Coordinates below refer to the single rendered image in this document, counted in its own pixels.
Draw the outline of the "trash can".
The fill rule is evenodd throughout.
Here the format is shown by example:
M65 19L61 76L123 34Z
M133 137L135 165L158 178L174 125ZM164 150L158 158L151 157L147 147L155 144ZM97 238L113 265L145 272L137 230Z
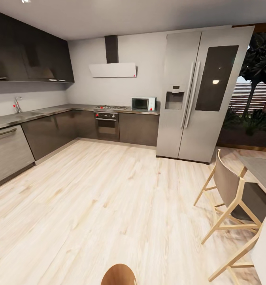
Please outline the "trash can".
M128 265L117 263L106 271L100 285L136 285L136 277Z

